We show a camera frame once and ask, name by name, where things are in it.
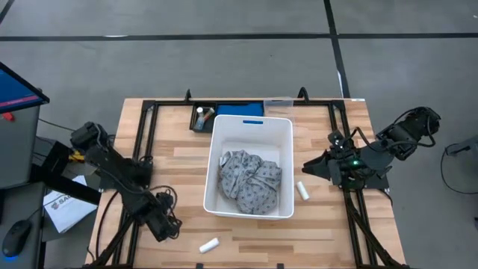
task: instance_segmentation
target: wooden table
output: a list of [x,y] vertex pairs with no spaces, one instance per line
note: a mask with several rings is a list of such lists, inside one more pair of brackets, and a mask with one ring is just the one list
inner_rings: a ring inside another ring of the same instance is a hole
[[[126,99],[122,109],[114,146],[124,157],[131,157],[133,152],[142,102],[143,99]],[[373,140],[365,102],[345,99],[345,105],[350,128],[361,127],[367,138]],[[275,268],[277,263],[285,264],[286,268],[355,267],[342,191],[325,179],[301,171],[304,162],[329,148],[326,138],[331,126],[326,107],[293,107],[295,181],[304,183],[311,199],[302,201],[296,191],[293,217],[275,221],[216,217],[204,210],[202,201],[211,134],[189,130],[191,109],[191,106],[159,108],[152,150],[155,168],[151,186],[171,185],[178,192],[175,213],[183,221],[181,234],[176,240],[158,243],[147,226],[141,227],[135,267],[194,268],[198,262],[205,268]],[[337,118],[341,129],[340,117]],[[363,141],[356,140],[357,143],[362,146]],[[113,191],[104,192],[99,204],[90,241],[93,252],[99,220],[112,194]],[[365,190],[364,196],[375,236],[394,259],[404,263],[390,200],[375,190]],[[105,218],[100,252],[117,232],[121,210],[117,197]],[[363,235],[359,234],[361,253],[367,263]],[[200,254],[199,246],[215,237],[220,239],[220,246]],[[125,237],[121,262],[126,260],[129,238],[129,235]]]

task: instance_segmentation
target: computer monitor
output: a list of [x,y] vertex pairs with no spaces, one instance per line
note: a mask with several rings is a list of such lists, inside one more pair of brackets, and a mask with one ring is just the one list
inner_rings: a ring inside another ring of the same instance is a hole
[[0,62],[0,114],[49,102],[40,90]]

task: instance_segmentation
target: white paper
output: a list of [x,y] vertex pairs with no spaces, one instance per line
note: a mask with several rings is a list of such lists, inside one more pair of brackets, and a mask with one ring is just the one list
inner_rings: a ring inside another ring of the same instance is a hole
[[[73,181],[87,185],[84,176],[77,176]],[[97,205],[72,198],[57,191],[52,191],[43,198],[43,206],[45,206],[45,210],[50,215],[59,233],[68,231],[86,215],[96,210],[97,207]]]

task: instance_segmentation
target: computer mouse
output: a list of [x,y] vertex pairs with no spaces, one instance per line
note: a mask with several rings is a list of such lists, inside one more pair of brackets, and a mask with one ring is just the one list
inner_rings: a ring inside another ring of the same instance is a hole
[[20,220],[8,230],[1,251],[7,257],[18,256],[25,246],[28,235],[30,234],[31,222],[29,220]]

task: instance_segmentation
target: white plastic bin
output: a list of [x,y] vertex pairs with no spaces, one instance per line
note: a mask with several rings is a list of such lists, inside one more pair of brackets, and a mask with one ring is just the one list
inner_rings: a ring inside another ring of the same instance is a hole
[[[220,194],[219,159],[228,151],[244,149],[265,161],[275,161],[282,168],[278,205],[266,215],[243,214],[235,200]],[[204,209],[223,217],[280,220],[294,214],[294,143],[292,122],[271,117],[219,115],[214,121]]]

